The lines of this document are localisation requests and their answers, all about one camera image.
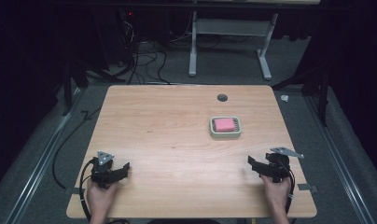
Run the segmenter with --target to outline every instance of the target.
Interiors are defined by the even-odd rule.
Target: small plastic container
[[[216,124],[218,123],[217,119],[223,119],[221,122],[222,127],[218,128],[219,130],[223,130],[222,132],[218,132],[216,128]],[[230,129],[230,121],[232,119],[234,128]],[[241,136],[241,121],[237,117],[212,117],[209,120],[209,128],[211,136],[214,138],[237,138]]]

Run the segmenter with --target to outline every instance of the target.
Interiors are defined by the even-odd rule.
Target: wood grain
[[[209,119],[219,116],[238,117],[241,136],[212,138]],[[131,163],[111,217],[269,217],[247,156],[268,163],[271,147],[294,150],[268,86],[113,86],[83,163],[98,150],[116,156],[113,169]],[[306,183],[299,161],[290,163],[296,183]],[[310,192],[297,189],[289,215],[315,214]],[[67,215],[84,217],[76,195]]]

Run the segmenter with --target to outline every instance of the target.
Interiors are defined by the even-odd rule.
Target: gray carpet
[[[260,46],[260,39],[237,41],[228,40],[214,48],[212,41],[202,41],[204,48],[198,52],[197,76],[189,77],[189,46],[184,42],[162,49],[167,54],[165,66],[161,70],[163,79],[171,83],[186,84],[245,84],[273,85],[291,77],[305,50],[307,40],[289,42],[286,39],[273,40],[267,52],[268,63],[273,75],[272,81],[265,81],[260,73],[259,64],[254,57],[254,50]],[[139,66],[137,75],[133,76],[133,84],[159,82],[156,77],[162,65],[162,54],[157,54],[155,63]],[[148,57],[140,57],[140,65],[145,64]],[[111,83],[91,80],[90,86],[83,90],[77,107],[68,120],[61,140],[66,139],[84,119],[81,111],[95,111],[102,105],[108,86]],[[306,98],[303,98],[297,86],[275,92],[287,129],[295,149],[305,155],[300,161],[309,184],[317,187],[313,194],[317,207],[314,218],[299,219],[296,223],[361,223],[346,193],[339,174],[328,151],[328,144],[322,129],[316,124],[316,117],[311,113]],[[287,94],[288,102],[280,100],[280,95]],[[361,147],[352,131],[349,122],[341,111],[333,92],[329,94],[327,111],[328,131],[340,151],[346,167],[357,183],[370,213],[377,223],[377,172],[372,166],[366,152]],[[63,100],[43,119],[32,134],[31,139],[22,150],[16,162],[10,167],[0,184],[0,223],[7,220],[15,202],[20,197],[26,181],[30,177],[54,130],[63,119]],[[98,114],[86,121],[63,145],[56,162],[56,173],[60,181],[69,188],[76,182],[80,165],[91,139]],[[50,164],[41,178],[32,200],[23,216],[21,223],[86,223],[86,220],[73,220],[66,216],[65,211],[70,196],[55,183],[52,178]],[[258,219],[258,223],[271,223],[268,218]]]

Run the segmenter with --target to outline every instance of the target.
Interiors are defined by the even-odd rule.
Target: hand
[[[105,223],[107,213],[113,203],[118,182],[110,185],[108,189],[99,188],[98,184],[90,179],[87,181],[87,200],[91,212],[91,224]]]
[[[290,179],[287,177],[279,183],[273,183],[266,175],[260,177],[264,182],[265,197],[272,213],[272,223],[288,223],[286,203],[291,187]]]

